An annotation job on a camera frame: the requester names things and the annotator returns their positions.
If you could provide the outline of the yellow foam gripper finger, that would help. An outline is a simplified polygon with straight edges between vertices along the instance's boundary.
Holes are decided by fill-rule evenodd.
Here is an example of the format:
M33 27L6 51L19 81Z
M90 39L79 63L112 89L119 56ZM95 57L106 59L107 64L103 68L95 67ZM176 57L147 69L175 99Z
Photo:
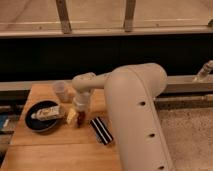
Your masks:
M76 126L78 123L78 116L78 112L74 108L71 108L67 114L66 122L69 125Z

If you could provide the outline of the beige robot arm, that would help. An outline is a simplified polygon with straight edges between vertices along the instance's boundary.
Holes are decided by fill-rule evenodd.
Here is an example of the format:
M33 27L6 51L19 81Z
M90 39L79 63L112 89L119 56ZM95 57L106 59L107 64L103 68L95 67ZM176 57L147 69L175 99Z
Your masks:
M88 108L92 91L102 89L123 171L175 171L154 105L167 86L156 63L121 66L109 73L75 76L71 85L78 111Z

